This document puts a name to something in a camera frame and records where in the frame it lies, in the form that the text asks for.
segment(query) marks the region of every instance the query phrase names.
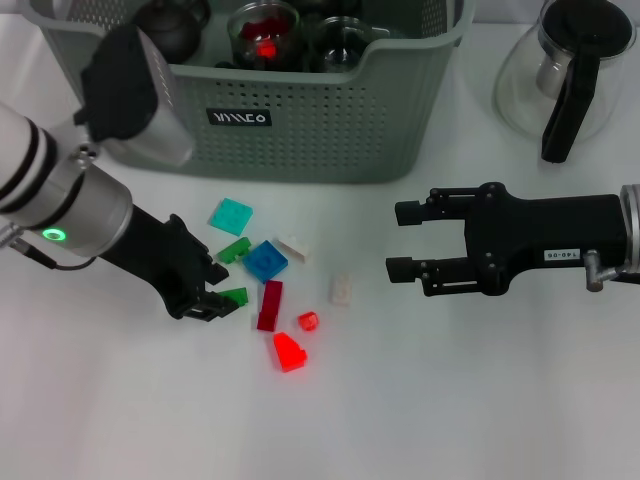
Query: lego brick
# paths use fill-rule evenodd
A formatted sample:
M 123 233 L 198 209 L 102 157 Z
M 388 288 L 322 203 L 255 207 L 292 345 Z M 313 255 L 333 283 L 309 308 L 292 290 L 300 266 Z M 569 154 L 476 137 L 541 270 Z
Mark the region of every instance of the lego brick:
M 246 288 L 237 288 L 235 290 L 227 290 L 226 292 L 220 292 L 218 295 L 226 298 L 230 298 L 235 301 L 238 306 L 244 307 L 249 303 L 249 294 Z
M 314 331 L 318 328 L 319 323 L 318 315 L 314 312 L 308 312 L 298 317 L 298 324 L 307 332 Z
M 267 283 L 284 270 L 289 262 L 270 242 L 264 242 L 253 249 L 242 260 L 247 270 L 262 283 Z
M 334 275 L 331 281 L 331 303 L 343 307 L 351 305 L 351 284 L 351 275 Z
M 240 240 L 232 243 L 224 250 L 219 251 L 217 257 L 222 263 L 230 265 L 238 258 L 247 255 L 250 248 L 251 242 L 249 239 L 247 237 L 242 237 Z
M 304 367 L 307 361 L 307 352 L 300 348 L 286 333 L 276 333 L 273 336 L 273 345 L 278 352 L 278 359 L 283 372 L 290 372 Z
M 210 225 L 239 237 L 249 223 L 251 215 L 253 215 L 251 207 L 225 198 L 211 217 Z
M 274 282 L 273 280 L 267 282 L 262 299 L 262 309 L 258 315 L 258 330 L 275 332 L 280 312 L 280 301 L 282 300 L 282 287 L 282 282 Z
M 282 246 L 285 252 L 293 255 L 302 263 L 306 262 L 309 258 L 309 255 L 311 254 L 309 247 L 300 242 L 296 237 L 278 237 L 276 240 Z

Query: green lego brick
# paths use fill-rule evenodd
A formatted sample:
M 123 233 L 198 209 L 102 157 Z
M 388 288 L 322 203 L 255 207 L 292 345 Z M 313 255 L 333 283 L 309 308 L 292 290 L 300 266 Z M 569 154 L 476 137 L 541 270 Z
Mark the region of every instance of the green lego brick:
M 222 263 L 230 265 L 239 257 L 244 257 L 249 253 L 249 248 L 251 248 L 251 242 L 247 237 L 242 237 L 237 242 L 232 243 L 224 250 L 218 252 L 217 257 Z
M 244 307 L 247 303 L 249 303 L 249 294 L 247 293 L 246 288 L 227 290 L 226 292 L 219 292 L 218 295 L 230 298 L 241 307 Z

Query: dark red lego brick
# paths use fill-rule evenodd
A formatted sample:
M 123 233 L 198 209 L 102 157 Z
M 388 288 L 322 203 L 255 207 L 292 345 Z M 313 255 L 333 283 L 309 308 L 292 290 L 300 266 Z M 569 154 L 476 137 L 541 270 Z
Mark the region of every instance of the dark red lego brick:
M 258 315 L 258 330 L 275 332 L 278 312 L 280 311 L 280 300 L 282 300 L 282 282 L 269 280 L 264 289 L 262 310 Z

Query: red round lego piece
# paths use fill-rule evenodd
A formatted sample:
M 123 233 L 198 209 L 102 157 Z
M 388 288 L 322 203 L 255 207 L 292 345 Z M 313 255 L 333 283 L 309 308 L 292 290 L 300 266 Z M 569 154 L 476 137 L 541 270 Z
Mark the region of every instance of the red round lego piece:
M 303 330 L 312 332 L 313 330 L 318 328 L 318 323 L 320 322 L 318 320 L 318 315 L 316 315 L 314 312 L 309 312 L 305 313 L 304 315 L 300 315 L 298 317 L 298 323 Z

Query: black teapot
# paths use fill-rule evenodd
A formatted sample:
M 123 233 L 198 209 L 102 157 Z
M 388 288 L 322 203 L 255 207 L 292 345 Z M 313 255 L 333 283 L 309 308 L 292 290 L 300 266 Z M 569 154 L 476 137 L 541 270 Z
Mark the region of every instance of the black teapot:
M 201 18 L 192 13 L 200 7 Z M 211 19 L 208 0 L 179 5 L 172 0 L 152 0 L 143 5 L 131 23 L 142 30 L 168 63 L 184 63 L 198 49 L 201 31 Z

